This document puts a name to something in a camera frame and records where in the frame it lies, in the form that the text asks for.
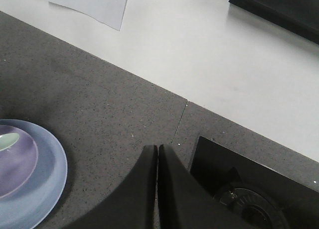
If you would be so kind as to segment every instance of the blue plate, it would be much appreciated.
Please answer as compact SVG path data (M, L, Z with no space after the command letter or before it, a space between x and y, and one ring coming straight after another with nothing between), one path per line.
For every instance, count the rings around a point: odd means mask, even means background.
M0 119L18 127L38 146L38 163L29 180L15 193L0 199L0 229L32 229L59 200L67 177L67 160L60 142L46 129L22 120Z

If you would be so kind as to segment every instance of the gray countertop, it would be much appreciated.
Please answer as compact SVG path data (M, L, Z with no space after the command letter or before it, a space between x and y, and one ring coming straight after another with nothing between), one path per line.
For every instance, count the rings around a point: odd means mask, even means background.
M319 191L315 161L1 12L0 99L0 118L45 127L67 155L65 190L39 229L95 207L146 144L172 143L187 167L200 135Z

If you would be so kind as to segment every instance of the black plastic part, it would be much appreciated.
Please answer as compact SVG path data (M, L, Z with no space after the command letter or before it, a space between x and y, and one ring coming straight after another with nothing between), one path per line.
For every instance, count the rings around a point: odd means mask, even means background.
M124 181L92 211L64 229L152 229L157 147L145 146Z
M213 200L168 145L159 148L158 194L161 229L252 229Z
M319 44L319 0L229 0L229 2Z

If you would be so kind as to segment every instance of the black object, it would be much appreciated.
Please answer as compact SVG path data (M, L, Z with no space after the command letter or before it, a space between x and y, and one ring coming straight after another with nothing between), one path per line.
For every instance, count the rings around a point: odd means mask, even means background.
M319 0L229 0L319 44Z
M159 148L158 193L161 229L252 228L213 200L167 145Z
M116 190L65 229L152 229L158 150L145 146Z
M319 193L200 137L191 174L220 204L260 229L319 229Z

